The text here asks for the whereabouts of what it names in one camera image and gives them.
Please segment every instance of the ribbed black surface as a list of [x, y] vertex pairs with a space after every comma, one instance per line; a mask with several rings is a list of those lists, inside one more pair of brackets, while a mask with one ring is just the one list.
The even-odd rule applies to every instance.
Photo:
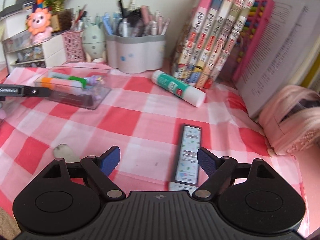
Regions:
[[83, 229], [63, 236], [22, 233], [17, 240], [301, 240], [296, 233], [259, 237], [225, 223], [208, 202], [186, 192], [132, 192], [123, 201], [108, 203], [99, 217]]

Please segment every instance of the stack of books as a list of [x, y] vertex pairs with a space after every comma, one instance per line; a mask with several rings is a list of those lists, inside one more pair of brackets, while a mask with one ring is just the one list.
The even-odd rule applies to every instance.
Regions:
[[208, 88], [224, 66], [255, 0], [196, 0], [178, 39], [172, 75]]

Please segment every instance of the pink lion toy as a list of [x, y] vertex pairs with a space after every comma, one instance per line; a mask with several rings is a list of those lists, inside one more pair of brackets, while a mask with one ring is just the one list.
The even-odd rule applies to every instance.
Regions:
[[51, 37], [52, 28], [49, 19], [51, 14], [48, 9], [37, 8], [34, 13], [29, 16], [28, 26], [31, 32], [32, 44], [47, 41]]

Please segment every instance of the red and white gingham tablecloth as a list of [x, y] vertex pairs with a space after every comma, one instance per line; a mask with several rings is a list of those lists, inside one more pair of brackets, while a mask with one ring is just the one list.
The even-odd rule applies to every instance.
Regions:
[[[107, 67], [68, 66], [88, 64]], [[45, 71], [16, 68], [5, 83], [32, 86]], [[111, 70], [112, 91], [94, 111], [41, 98], [8, 102], [15, 110], [0, 127], [0, 206], [12, 215], [15, 197], [54, 159], [52, 150], [61, 143], [80, 158], [119, 146], [121, 161], [110, 178], [126, 194], [168, 190], [183, 123], [202, 127], [202, 146], [218, 157], [231, 156], [242, 163], [264, 159], [305, 199], [297, 160], [268, 155], [260, 127], [249, 119], [236, 90], [215, 84], [196, 108], [153, 84], [151, 74]], [[201, 170], [200, 182], [206, 179]], [[308, 214], [299, 232], [308, 235]]]

